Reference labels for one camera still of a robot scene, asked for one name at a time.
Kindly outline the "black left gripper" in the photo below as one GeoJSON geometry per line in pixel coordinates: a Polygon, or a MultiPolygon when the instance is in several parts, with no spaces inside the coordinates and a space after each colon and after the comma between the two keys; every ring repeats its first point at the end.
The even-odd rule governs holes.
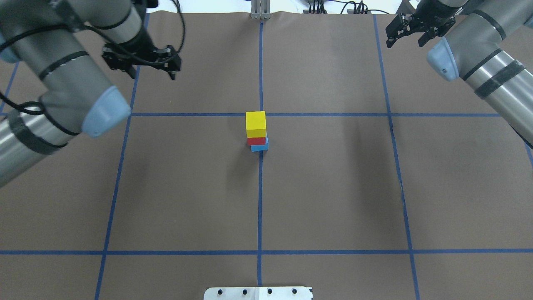
{"type": "Polygon", "coordinates": [[[104,38],[105,45],[102,57],[111,70],[120,70],[135,80],[137,67],[149,66],[167,72],[171,80],[176,80],[177,72],[181,71],[182,60],[172,45],[158,49],[146,29],[141,29],[131,40],[116,43],[104,38]]]}

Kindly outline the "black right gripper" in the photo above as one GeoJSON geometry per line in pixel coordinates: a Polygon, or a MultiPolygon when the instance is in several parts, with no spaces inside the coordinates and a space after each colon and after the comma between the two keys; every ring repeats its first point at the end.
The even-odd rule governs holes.
{"type": "Polygon", "coordinates": [[[396,41],[413,33],[422,33],[418,46],[423,47],[436,37],[443,37],[455,25],[455,0],[421,0],[411,15],[399,13],[385,28],[388,49],[396,41]]]}

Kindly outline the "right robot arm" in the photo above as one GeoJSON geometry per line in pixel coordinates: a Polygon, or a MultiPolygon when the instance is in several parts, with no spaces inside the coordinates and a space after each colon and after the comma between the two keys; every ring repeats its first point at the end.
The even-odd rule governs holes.
{"type": "Polygon", "coordinates": [[[385,28],[386,45],[421,33],[419,46],[439,37],[428,64],[447,81],[461,78],[529,146],[533,139],[533,77],[500,43],[520,27],[532,27],[531,0],[485,0],[456,24],[466,0],[422,0],[411,15],[400,13],[385,28]]]}

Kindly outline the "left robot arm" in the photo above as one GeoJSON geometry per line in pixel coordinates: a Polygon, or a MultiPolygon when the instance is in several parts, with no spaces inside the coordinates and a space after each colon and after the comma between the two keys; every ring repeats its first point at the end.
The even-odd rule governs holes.
{"type": "Polygon", "coordinates": [[[2,0],[1,59],[25,63],[46,87],[17,104],[1,121],[1,186],[65,148],[83,133],[97,138],[131,115],[131,105],[75,34],[90,31],[105,44],[111,70],[136,78],[136,66],[162,70],[175,80],[181,48],[157,48],[147,29],[157,0],[2,0]]]}

